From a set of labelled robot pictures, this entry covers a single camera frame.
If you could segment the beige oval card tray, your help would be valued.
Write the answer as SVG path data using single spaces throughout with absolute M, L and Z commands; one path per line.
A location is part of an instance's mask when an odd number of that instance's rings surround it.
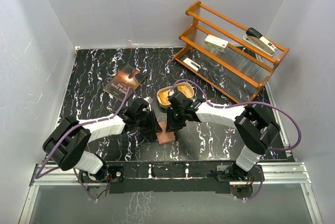
M 171 103 L 169 102 L 168 97 L 177 91 L 182 92 L 187 98 L 193 98 L 195 94 L 193 87 L 189 83 L 181 82 L 173 87 L 168 86 L 166 88 L 162 88 L 157 92 L 159 105 L 162 108 L 170 107 Z

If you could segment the pink leather card holder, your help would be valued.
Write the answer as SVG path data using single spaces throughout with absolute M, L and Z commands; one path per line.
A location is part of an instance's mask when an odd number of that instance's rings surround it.
M 157 132 L 158 144 L 164 145 L 174 142 L 175 141 L 174 132 L 166 132 L 167 122 L 166 121 L 159 122 L 159 126 L 161 127 L 162 132 Z

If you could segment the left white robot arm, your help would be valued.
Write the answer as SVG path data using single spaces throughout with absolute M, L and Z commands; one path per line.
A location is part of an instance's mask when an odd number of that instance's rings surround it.
M 78 169 L 101 182 L 107 178 L 108 165 L 97 154 L 86 150 L 87 144 L 100 138 L 116 136 L 140 128 L 144 135 L 161 133 L 148 101 L 136 98 L 106 117 L 76 120 L 66 117 L 44 142 L 42 149 L 63 171 Z

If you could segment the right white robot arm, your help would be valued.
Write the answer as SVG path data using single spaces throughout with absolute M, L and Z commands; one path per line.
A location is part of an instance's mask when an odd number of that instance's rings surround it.
M 244 146 L 233 165 L 219 176 L 246 180 L 261 156 L 265 155 L 280 132 L 280 126 L 260 105 L 227 106 L 211 104 L 204 99 L 192 100 L 182 92 L 168 97 L 166 132 L 180 130 L 187 121 L 211 122 L 234 128 Z

